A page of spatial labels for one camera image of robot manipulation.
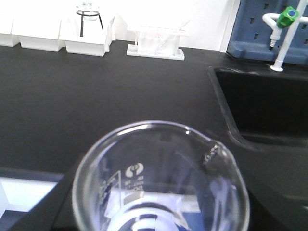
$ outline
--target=blue pegboard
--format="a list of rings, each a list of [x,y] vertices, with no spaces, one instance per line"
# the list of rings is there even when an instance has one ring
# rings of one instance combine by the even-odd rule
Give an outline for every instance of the blue pegboard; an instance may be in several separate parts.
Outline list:
[[[241,0],[227,52],[236,58],[275,61],[288,27],[269,50],[272,29],[262,20],[265,13],[281,13],[286,6],[295,9],[298,0]],[[308,25],[300,23],[285,63],[308,65]]]

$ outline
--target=lab faucet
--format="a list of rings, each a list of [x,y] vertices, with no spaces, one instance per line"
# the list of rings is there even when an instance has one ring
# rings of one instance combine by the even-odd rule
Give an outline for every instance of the lab faucet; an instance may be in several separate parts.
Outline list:
[[[269,25],[273,30],[270,36],[271,39],[269,45],[270,50],[273,49],[276,41],[280,39],[280,34],[282,32],[282,29],[286,28],[287,26],[290,26],[274,65],[270,66],[272,70],[278,72],[283,71],[282,64],[290,48],[291,42],[296,33],[298,25],[300,23],[308,23],[308,17],[303,17],[303,13],[305,11],[307,4],[308,4],[307,0],[300,0],[296,10],[293,7],[289,6],[281,14],[267,13],[263,15],[262,17],[263,21],[267,25]]]

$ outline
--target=printed beaker logo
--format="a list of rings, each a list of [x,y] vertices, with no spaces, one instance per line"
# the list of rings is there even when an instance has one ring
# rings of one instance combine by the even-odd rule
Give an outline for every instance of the printed beaker logo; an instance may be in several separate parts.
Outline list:
[[[125,175],[126,175],[127,177],[137,176],[137,175],[139,175],[140,173],[142,173],[143,169],[144,169],[143,164],[141,164],[141,163],[136,163],[136,164],[134,164],[134,165],[129,166],[129,167],[126,169]]]

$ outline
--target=sink basin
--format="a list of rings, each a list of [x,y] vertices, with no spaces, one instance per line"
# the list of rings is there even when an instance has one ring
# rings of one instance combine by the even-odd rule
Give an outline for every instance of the sink basin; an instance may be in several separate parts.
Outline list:
[[[308,78],[227,68],[210,76],[235,139],[308,146]]]

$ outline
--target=black countertop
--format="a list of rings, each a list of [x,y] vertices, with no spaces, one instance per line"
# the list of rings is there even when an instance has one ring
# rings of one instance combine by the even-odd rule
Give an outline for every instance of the black countertop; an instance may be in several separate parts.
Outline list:
[[[0,168],[66,173],[106,133],[159,119],[223,142],[243,171],[279,195],[308,198],[308,149],[247,148],[230,136],[209,67],[269,70],[269,63],[183,48],[185,61],[126,56],[115,41],[104,57],[0,47]],[[303,66],[284,65],[305,76]]]

